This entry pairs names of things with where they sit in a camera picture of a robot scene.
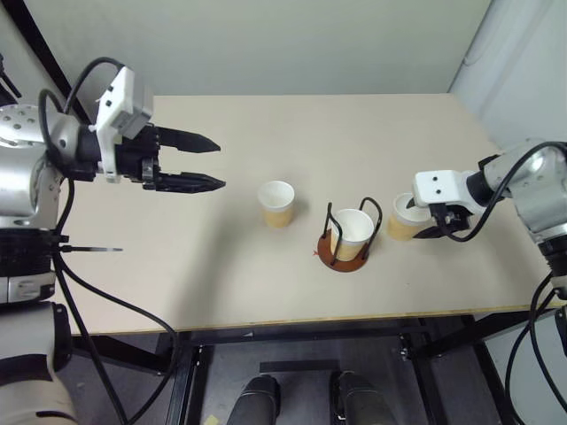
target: beige tabletop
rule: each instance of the beige tabletop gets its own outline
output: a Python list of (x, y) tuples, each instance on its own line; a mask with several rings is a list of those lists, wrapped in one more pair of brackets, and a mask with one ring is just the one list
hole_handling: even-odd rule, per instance
[[(92, 284), (176, 329), (519, 309), (547, 273), (509, 201), (469, 243), (398, 242), (383, 226), (356, 272), (334, 272), (315, 255), (329, 201), (337, 211), (370, 196), (387, 219), (415, 172), (474, 170), (496, 152), (451, 95), (156, 97), (152, 121), (222, 147), (163, 148), (164, 171), (207, 173), (226, 188), (183, 195), (126, 179), (79, 182), (65, 233), (76, 245), (124, 252), (66, 259)], [(269, 180), (296, 190), (288, 228), (261, 220), (256, 190)], [(72, 291), (93, 333), (159, 329), (76, 285)]]

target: metal table frame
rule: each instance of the metal table frame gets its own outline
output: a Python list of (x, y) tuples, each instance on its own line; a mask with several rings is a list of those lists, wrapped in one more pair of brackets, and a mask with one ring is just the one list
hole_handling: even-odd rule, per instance
[[(430, 358), (466, 345), (473, 345), (501, 423), (514, 425), (500, 377), (483, 339), (525, 322), (528, 312), (493, 313), (479, 321), (472, 316), (460, 318), (462, 328), (444, 336), (440, 335), (436, 326), (436, 321), (442, 318), (391, 320), (397, 322), (396, 326), (384, 326), (389, 321), (364, 321), (366, 324), (376, 324), (370, 328), (353, 326), (360, 322), (321, 322), (182, 332), (183, 352), (175, 373), (166, 424), (200, 423), (208, 366), (217, 344), (397, 336), (400, 339), (400, 355), (412, 364), (423, 409), (431, 425), (447, 424), (447, 416), (431, 370)], [(93, 339), (104, 361), (138, 371), (161, 375), (171, 355), (167, 334), (160, 335), (156, 352), (139, 349), (110, 336), (93, 336)], [(88, 355), (77, 336), (74, 337), (74, 352)]]

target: black wire cup holder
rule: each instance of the black wire cup holder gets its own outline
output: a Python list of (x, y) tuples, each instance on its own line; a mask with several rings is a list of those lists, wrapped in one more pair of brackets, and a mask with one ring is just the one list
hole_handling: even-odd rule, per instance
[[(380, 229), (380, 225), (382, 224), (383, 217), (382, 208), (380, 208), (378, 202), (376, 202), (371, 197), (365, 197), (364, 199), (362, 199), (358, 209), (362, 211), (362, 208), (367, 201), (376, 207), (378, 211), (378, 220), (376, 225), (374, 226), (374, 232), (372, 232), (370, 239), (362, 246), (361, 250), (358, 252), (358, 254), (356, 254), (356, 257), (354, 257), (354, 259), (351, 259), (350, 261), (341, 261), (337, 258), (338, 250), (343, 242), (343, 229), (340, 227), (340, 224), (338, 224), (337, 219), (333, 217), (333, 214), (331, 212), (333, 203), (329, 202), (327, 204), (325, 227), (323, 228), (322, 235), (319, 238), (319, 242), (317, 244), (317, 253), (319, 254), (319, 258), (325, 266), (330, 267), (338, 272), (353, 272), (354, 270), (358, 270), (366, 264), (366, 261), (369, 258), (370, 245), (372, 245), (374, 239), (376, 238), (378, 230)], [(338, 230), (337, 246), (335, 247), (334, 252), (331, 252), (330, 248), (330, 229), (328, 228), (329, 220), (332, 221), (332, 223), (337, 227)]]

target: floor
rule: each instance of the floor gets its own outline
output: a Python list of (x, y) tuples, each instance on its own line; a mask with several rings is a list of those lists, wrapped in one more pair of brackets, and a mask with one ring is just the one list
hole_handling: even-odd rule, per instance
[[(122, 341), (153, 350), (157, 336), (122, 336)], [(367, 377), (383, 394), (400, 425), (427, 424), (414, 370), (400, 356), (396, 336), (308, 342), (264, 342), (223, 344), (214, 347), (209, 368), (202, 420), (214, 417), (226, 423), (230, 409), (246, 383), (259, 373), (261, 362), (291, 360), (336, 360), (343, 370)], [(431, 361), (431, 368), (449, 424), (498, 424), (500, 418), (471, 348), (464, 348)], [(128, 414), (150, 395), (159, 377), (108, 366)], [(282, 412), (278, 425), (330, 423), (329, 371), (272, 373), (282, 389)], [(71, 393), (81, 425), (118, 424), (112, 406), (89, 359), (74, 356), (59, 373)], [(170, 383), (139, 424), (165, 423), (171, 394)]]

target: paper cup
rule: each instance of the paper cup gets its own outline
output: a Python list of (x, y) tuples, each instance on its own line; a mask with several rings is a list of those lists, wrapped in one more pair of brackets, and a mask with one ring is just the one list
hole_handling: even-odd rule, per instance
[[(343, 229), (343, 237), (338, 247), (337, 259), (350, 261), (361, 251), (362, 246), (374, 232), (374, 222), (361, 210), (346, 209), (334, 214), (335, 220)], [(338, 228), (331, 222), (330, 251), (334, 254), (337, 248)]]
[(392, 239), (409, 241), (422, 230), (432, 226), (429, 208), (412, 206), (408, 202), (413, 194), (402, 193), (393, 201), (393, 213), (388, 220), (387, 231)]
[(286, 182), (267, 182), (258, 189), (264, 221), (272, 228), (284, 228), (293, 217), (295, 191)]

